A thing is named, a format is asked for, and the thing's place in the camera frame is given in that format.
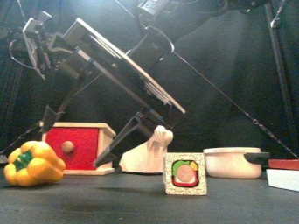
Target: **pot handle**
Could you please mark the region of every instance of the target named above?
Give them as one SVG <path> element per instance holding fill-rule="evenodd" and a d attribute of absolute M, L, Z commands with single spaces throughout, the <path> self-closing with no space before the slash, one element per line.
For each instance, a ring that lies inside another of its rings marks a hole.
<path fill-rule="evenodd" d="M 270 153 L 268 152 L 247 152 L 244 154 L 244 158 L 251 164 L 262 165 L 270 159 Z"/>

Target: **white pot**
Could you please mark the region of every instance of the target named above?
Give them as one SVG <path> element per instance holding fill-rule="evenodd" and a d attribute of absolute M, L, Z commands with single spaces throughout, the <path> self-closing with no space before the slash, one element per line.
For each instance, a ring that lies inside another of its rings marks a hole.
<path fill-rule="evenodd" d="M 207 173 L 216 178 L 255 179 L 262 174 L 262 165 L 250 163 L 244 155 L 259 153 L 259 148 L 228 147 L 203 150 Z"/>

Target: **black backdrop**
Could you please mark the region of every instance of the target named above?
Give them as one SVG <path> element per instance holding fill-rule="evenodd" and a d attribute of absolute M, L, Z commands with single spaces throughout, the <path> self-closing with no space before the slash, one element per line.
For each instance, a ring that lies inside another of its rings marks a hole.
<path fill-rule="evenodd" d="M 132 12 L 132 1 L 119 2 Z M 5 25 L 13 28 L 23 26 L 16 1 L 12 1 L 12 4 L 3 3 L 1 7 L 8 9 L 5 13 L 9 19 Z M 75 19 L 82 18 L 124 52 L 132 49 L 140 40 L 136 21 L 115 1 L 23 1 L 23 9 L 27 18 L 37 11 L 48 11 L 54 16 L 52 29 L 59 32 L 66 32 Z M 298 123 L 296 1 L 290 1 L 282 20 L 278 34 L 282 38 L 291 110 Z M 296 136 L 287 120 L 264 7 L 255 8 L 250 13 L 230 10 L 226 14 L 212 17 L 195 31 L 179 38 L 174 45 L 175 51 L 226 95 L 298 152 Z M 1 67 L 1 79 L 7 79 L 3 73 Z M 168 151 L 252 146 L 270 151 L 272 158 L 291 158 L 276 141 L 260 131 L 248 117 L 174 54 L 156 66 L 152 76 L 187 110 L 184 118 L 175 126 Z M 13 112 L 9 122 L 3 118 L 1 126 L 5 131 L 1 133 L 1 148 L 41 120 L 47 96 L 52 90 L 35 71 L 24 68 L 20 85 L 17 84 L 15 91 L 17 97 L 11 101 Z M 4 92 L 1 99 L 8 95 L 9 93 Z M 138 110 L 139 107 L 124 92 L 99 79 L 76 95 L 60 120 L 107 123 L 119 132 Z M 39 133 L 33 133 L 24 141 L 37 136 Z M 139 133 L 134 133 L 118 146 L 115 153 L 120 154 L 144 140 Z"/>

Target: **gray table surface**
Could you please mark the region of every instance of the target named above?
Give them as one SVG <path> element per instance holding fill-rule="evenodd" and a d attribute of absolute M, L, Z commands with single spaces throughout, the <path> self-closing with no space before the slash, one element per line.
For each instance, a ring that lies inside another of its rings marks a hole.
<path fill-rule="evenodd" d="M 0 170 L 0 223 L 298 223 L 299 192 L 258 179 L 207 178 L 206 196 L 168 195 L 163 175 L 66 175 L 11 187 Z"/>

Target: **yellow bell pepper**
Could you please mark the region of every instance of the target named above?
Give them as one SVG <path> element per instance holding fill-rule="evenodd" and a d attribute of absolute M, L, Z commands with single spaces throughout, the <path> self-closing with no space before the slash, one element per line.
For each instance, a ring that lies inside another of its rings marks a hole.
<path fill-rule="evenodd" d="M 8 157 L 4 177 L 11 186 L 37 186 L 62 180 L 66 164 L 46 142 L 29 141 Z"/>

